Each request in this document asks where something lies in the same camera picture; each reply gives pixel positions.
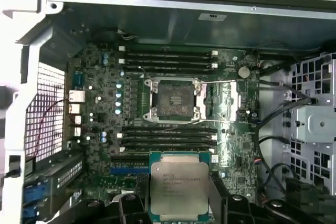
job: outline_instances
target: circuit board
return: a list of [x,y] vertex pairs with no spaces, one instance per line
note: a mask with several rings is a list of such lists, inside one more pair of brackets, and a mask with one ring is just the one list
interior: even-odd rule
[[85,91],[77,143],[86,154],[80,183],[86,197],[108,200],[109,192],[133,190],[136,175],[149,170],[149,152],[207,151],[210,169],[229,191],[254,201],[257,55],[88,44],[69,63],[68,75],[72,90]]

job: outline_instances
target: mounting hole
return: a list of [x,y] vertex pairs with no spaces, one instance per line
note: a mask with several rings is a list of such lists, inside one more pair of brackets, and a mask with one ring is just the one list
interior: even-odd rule
[[134,200],[135,196],[133,194],[126,197],[126,200]]
[[56,9],[56,8],[57,8],[57,5],[56,5],[55,3],[51,3],[51,4],[50,4],[50,7],[51,7],[51,9]]

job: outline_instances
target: cpu socket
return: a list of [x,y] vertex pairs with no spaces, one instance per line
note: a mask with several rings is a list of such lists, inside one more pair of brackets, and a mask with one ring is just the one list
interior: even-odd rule
[[151,89],[149,112],[143,118],[153,123],[184,124],[206,119],[206,84],[195,78],[146,79]]

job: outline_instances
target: screw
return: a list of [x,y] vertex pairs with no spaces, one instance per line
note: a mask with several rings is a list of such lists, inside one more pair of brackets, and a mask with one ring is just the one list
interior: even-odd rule
[[273,201],[271,204],[274,207],[282,207],[282,204],[280,202],[278,202],[278,201]]
[[232,199],[235,201],[241,201],[243,198],[240,195],[234,195]]

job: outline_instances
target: wire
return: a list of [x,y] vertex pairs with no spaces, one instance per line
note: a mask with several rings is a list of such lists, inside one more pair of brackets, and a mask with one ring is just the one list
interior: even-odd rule
[[254,140],[254,145],[256,146],[257,148],[257,153],[264,165],[264,167],[266,168],[266,170],[269,172],[269,175],[274,179],[275,183],[277,184],[277,186],[279,187],[279,189],[281,190],[281,192],[283,194],[286,194],[286,190],[284,189],[284,187],[282,186],[282,183],[280,182],[280,180],[275,176],[275,174],[272,172],[271,168],[267,165],[266,161],[265,161],[265,158],[264,158],[264,155],[261,151],[261,148],[260,148],[260,144],[259,144],[259,140],[257,137],[254,137],[253,138]]
[[307,105],[307,104],[311,104],[311,99],[310,98],[306,98],[306,99],[301,99],[298,100],[296,102],[287,104],[285,106],[283,106],[280,109],[277,109],[276,111],[274,111],[273,113],[269,114],[268,116],[266,116],[256,127],[256,131],[259,131],[262,127],[265,126],[265,124],[267,124],[269,121],[271,121],[273,118],[277,117],[278,115],[283,114],[285,111],[290,110],[292,108],[298,107],[298,106],[303,106],[303,105]]
[[296,61],[296,62],[300,62],[300,59],[298,58],[298,56],[293,52],[293,50],[291,49],[292,46],[287,44],[286,42],[283,42],[283,41],[280,41],[280,40],[272,40],[270,42],[267,42],[267,43],[264,43],[264,44],[261,44],[255,48],[252,49],[251,51],[251,54],[253,54],[255,51],[257,51],[258,49],[260,49],[261,47],[264,47],[264,46],[270,46],[270,45],[275,45],[275,44],[280,44],[282,45],[284,48],[287,49],[287,51],[290,53],[290,55],[293,57],[293,59]]
[[248,171],[248,177],[250,178],[250,184],[251,184],[251,185],[253,184],[253,182],[252,182],[252,172],[253,172],[253,167],[254,167],[255,165],[260,165],[260,164],[261,164],[261,158],[256,159],[256,160],[254,160],[254,161],[251,163],[251,167],[250,167],[250,169],[249,169],[249,171]]
[[280,142],[282,142],[284,144],[290,144],[289,140],[287,138],[283,137],[283,136],[266,136],[266,137],[259,140],[259,144],[261,144],[264,141],[269,140],[269,139],[276,139],[276,140],[279,140]]
[[41,138],[41,129],[42,129],[42,126],[43,126],[43,123],[44,123],[44,119],[47,115],[47,113],[53,108],[55,107],[58,103],[60,102],[64,102],[64,101],[67,101],[68,99],[62,99],[62,100],[59,100],[59,101],[56,101],[54,102],[49,108],[47,108],[47,110],[43,113],[42,115],[42,118],[39,122],[39,127],[38,127],[38,135],[37,135],[37,139],[36,139],[36,144],[35,144],[35,151],[34,151],[34,157],[37,156],[38,154],[38,148],[39,148],[39,141],[40,141],[40,138]]
[[169,129],[165,129],[165,130],[161,130],[162,131],[172,131],[172,130],[176,130],[176,129],[179,129],[181,127],[184,127],[184,126],[188,126],[188,125],[191,125],[191,124],[195,124],[195,123],[198,123],[201,119],[198,119],[196,121],[192,121],[190,123],[185,123],[185,124],[181,124],[179,126],[176,126],[176,127],[173,127],[173,128],[169,128]]
[[[275,164],[271,171],[272,173],[275,173],[275,171],[280,167],[280,166],[286,166],[287,168],[289,168],[289,170],[291,171],[292,175],[294,178],[296,179],[299,179],[299,176],[295,173],[295,171],[292,169],[292,167],[290,167],[288,164],[285,164],[285,163],[278,163],[278,164]],[[271,174],[268,174],[268,177],[267,179],[265,180],[265,182],[263,183],[263,187],[267,186],[269,184],[269,182],[271,181],[272,177],[271,177]]]
[[296,94],[298,97],[301,98],[310,98],[309,96],[302,94],[300,91],[297,91],[296,89],[292,88],[291,86],[284,84],[282,82],[275,82],[275,81],[265,81],[265,80],[259,80],[261,84],[274,86],[274,87],[284,87],[290,91],[292,91],[294,94]]

